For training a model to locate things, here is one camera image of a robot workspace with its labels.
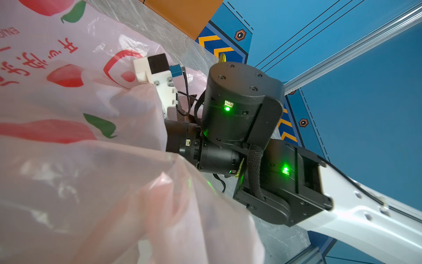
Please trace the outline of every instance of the yellow tag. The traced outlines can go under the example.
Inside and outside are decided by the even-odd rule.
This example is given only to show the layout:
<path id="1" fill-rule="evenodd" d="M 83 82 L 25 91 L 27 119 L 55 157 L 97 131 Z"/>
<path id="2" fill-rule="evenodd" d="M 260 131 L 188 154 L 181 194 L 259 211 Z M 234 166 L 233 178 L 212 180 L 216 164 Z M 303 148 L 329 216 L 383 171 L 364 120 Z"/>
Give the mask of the yellow tag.
<path id="1" fill-rule="evenodd" d="M 221 53 L 221 54 L 220 54 L 220 58 L 218 59 L 218 62 L 219 62 L 219 63 L 224 63 L 224 62 L 226 62 L 226 54 Z"/>

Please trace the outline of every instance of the plastic bag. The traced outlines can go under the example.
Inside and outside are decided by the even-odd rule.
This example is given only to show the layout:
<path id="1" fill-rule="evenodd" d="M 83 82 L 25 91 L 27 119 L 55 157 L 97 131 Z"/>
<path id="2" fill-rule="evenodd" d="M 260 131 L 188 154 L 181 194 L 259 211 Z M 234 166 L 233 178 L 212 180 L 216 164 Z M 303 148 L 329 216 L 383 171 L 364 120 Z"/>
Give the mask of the plastic bag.
<path id="1" fill-rule="evenodd" d="M 152 263 L 263 262 L 250 214 L 163 152 L 155 86 L 131 74 L 160 45 L 82 1 L 1 6 L 3 263 L 136 263 L 140 239 Z"/>

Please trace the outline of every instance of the yellow chevron stripe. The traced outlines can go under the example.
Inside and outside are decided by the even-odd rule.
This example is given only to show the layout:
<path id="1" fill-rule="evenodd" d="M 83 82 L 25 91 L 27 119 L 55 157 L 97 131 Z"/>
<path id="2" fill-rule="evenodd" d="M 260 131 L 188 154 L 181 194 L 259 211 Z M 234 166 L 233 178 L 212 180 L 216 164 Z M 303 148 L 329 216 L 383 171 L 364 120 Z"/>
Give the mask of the yellow chevron stripe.
<path id="1" fill-rule="evenodd" d="M 283 135 L 281 135 L 281 140 L 284 140 L 285 138 L 289 138 L 295 142 L 298 141 L 295 136 L 292 136 L 289 133 L 283 132 Z"/>
<path id="2" fill-rule="evenodd" d="M 279 121 L 279 126 L 281 125 L 281 123 L 283 123 L 283 124 L 285 124 L 285 125 L 288 125 L 289 127 L 291 127 L 291 128 L 292 128 L 292 123 L 290 123 L 289 121 L 286 121 L 286 120 L 284 120 L 284 119 L 280 119 L 280 121 Z"/>
<path id="3" fill-rule="evenodd" d="M 220 38 L 218 36 L 207 36 L 207 37 L 200 37 L 198 38 L 199 45 L 205 48 L 205 41 L 211 41 L 211 40 L 219 40 Z"/>
<path id="4" fill-rule="evenodd" d="M 214 56 L 218 58 L 218 55 L 220 52 L 232 52 L 234 49 L 227 47 L 227 48 L 220 48 L 220 49 L 214 49 Z"/>

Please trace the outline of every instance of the blue panel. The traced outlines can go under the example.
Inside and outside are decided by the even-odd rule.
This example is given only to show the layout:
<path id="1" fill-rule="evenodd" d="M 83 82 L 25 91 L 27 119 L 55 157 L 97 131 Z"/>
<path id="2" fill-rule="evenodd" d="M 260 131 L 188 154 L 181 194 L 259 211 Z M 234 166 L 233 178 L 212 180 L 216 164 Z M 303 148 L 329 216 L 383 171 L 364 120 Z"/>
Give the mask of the blue panel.
<path id="1" fill-rule="evenodd" d="M 309 124 L 306 127 L 299 127 L 299 133 L 302 137 L 304 148 L 320 155 L 321 157 L 325 157 L 300 92 L 296 91 L 293 95 L 288 95 L 287 98 L 292 108 L 293 115 L 295 116 L 297 126 L 299 127 L 301 119 L 307 119 L 309 121 Z"/>
<path id="2" fill-rule="evenodd" d="M 417 210 L 422 210 L 421 43 L 419 23 L 302 88 L 331 162 Z"/>
<path id="3" fill-rule="evenodd" d="M 284 98 L 284 108 L 287 110 L 288 113 L 291 112 L 290 108 L 288 107 L 286 98 Z M 290 119 L 290 116 L 287 113 L 283 113 L 283 116 L 281 118 L 284 119 L 284 120 L 286 120 L 286 121 L 288 121 L 288 122 L 290 122 L 290 123 L 292 123 L 292 121 Z M 286 132 L 289 135 L 294 136 L 296 138 L 296 140 L 298 142 L 300 142 L 300 138 L 298 137 L 298 135 L 296 133 L 296 130 L 293 129 L 293 126 L 294 125 L 295 125 L 294 122 L 292 123 L 292 126 L 288 126 L 286 124 L 280 123 L 280 126 L 279 126 L 280 136 L 283 137 L 283 133 Z M 299 145 L 298 142 L 296 142 L 296 141 L 294 141 L 292 139 L 289 139 L 288 137 L 285 137 L 283 140 L 284 141 L 287 141 L 287 142 L 289 142 L 291 144 L 294 144 L 296 146 Z"/>
<path id="4" fill-rule="evenodd" d="M 235 41 L 241 48 L 246 52 L 249 52 L 251 47 L 252 33 L 249 29 L 229 10 L 229 8 L 223 3 L 215 12 L 211 21 L 218 26 L 226 35 L 228 35 L 233 41 Z M 245 38 L 241 41 L 235 40 L 236 32 L 239 30 L 245 30 Z"/>
<path id="5" fill-rule="evenodd" d="M 227 44 L 223 40 L 205 41 L 204 45 L 205 45 L 205 48 L 209 51 L 227 47 Z"/>
<path id="6" fill-rule="evenodd" d="M 256 0 L 230 0 L 230 3 L 236 7 L 236 10 L 239 10 L 242 16 L 254 28 L 254 38 L 249 51 L 248 64 L 256 66 L 261 60 L 265 59 L 265 57 L 293 37 L 335 2 L 337 0 L 267 0 L 261 2 L 257 2 Z M 279 49 L 268 61 L 287 49 L 348 2 L 349 0 L 340 0 L 335 6 Z M 304 39 L 287 50 L 279 59 L 298 48 L 306 40 L 334 22 L 334 20 L 356 6 L 359 2 L 361 0 L 353 0 L 321 26 L 304 37 Z M 277 66 L 269 70 L 268 73 L 273 78 L 291 80 L 419 2 L 420 0 L 365 0 L 316 37 L 294 51 Z"/>
<path id="7" fill-rule="evenodd" d="M 239 55 L 237 52 L 224 52 L 226 54 L 226 60 L 227 61 L 233 61 L 236 63 L 243 63 L 243 57 Z"/>
<path id="8" fill-rule="evenodd" d="M 207 30 L 210 30 L 214 35 L 217 35 L 218 37 L 220 37 L 220 39 L 222 39 L 227 44 L 227 46 L 232 47 L 232 49 L 234 49 L 242 57 L 241 63 L 245 63 L 246 54 L 244 54 L 243 51 L 241 51 L 239 48 L 237 48 L 236 45 L 233 45 L 233 43 L 230 40 L 228 40 L 223 34 L 221 34 L 217 29 L 215 29 L 209 23 L 207 24 L 207 26 L 205 28 Z"/>
<path id="9" fill-rule="evenodd" d="M 213 36 L 213 35 L 217 35 L 215 34 L 213 31 L 211 31 L 211 29 L 209 29 L 208 27 L 205 27 L 201 33 L 199 34 L 198 38 L 200 37 L 206 37 L 206 36 Z"/>
<path id="10" fill-rule="evenodd" d="M 362 251 L 346 244 L 341 241 L 337 241 L 333 248 L 328 252 L 327 256 L 351 259 L 354 261 L 362 261 L 363 263 L 383 264 L 381 261 L 363 253 Z M 345 261 L 341 259 L 333 259 L 326 257 L 327 264 L 352 264 L 356 262 Z"/>

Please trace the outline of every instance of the blue wall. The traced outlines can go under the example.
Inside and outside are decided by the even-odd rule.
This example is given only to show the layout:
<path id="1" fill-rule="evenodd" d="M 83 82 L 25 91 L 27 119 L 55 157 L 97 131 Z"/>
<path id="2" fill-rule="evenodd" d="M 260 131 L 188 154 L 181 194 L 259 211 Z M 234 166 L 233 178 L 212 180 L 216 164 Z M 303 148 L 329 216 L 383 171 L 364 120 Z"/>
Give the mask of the blue wall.
<path id="1" fill-rule="evenodd" d="M 421 43 L 422 23 L 302 88 L 331 162 L 362 184 L 418 210 Z M 328 256 L 380 263 L 341 242 Z"/>
<path id="2" fill-rule="evenodd" d="M 225 0 L 224 2 L 229 2 L 233 5 L 253 27 L 254 37 L 252 38 L 249 51 L 248 64 L 256 66 L 272 51 L 289 40 L 332 4 L 336 3 L 329 11 L 286 43 L 267 62 L 294 44 L 349 1 L 340 0 L 336 3 L 337 0 Z M 311 36 L 328 26 L 359 2 L 361 0 L 353 0 L 309 35 L 288 49 L 279 59 L 292 52 Z M 267 73 L 273 78 L 289 81 L 419 2 L 420 0 L 365 0 L 315 38 L 294 51 Z"/>

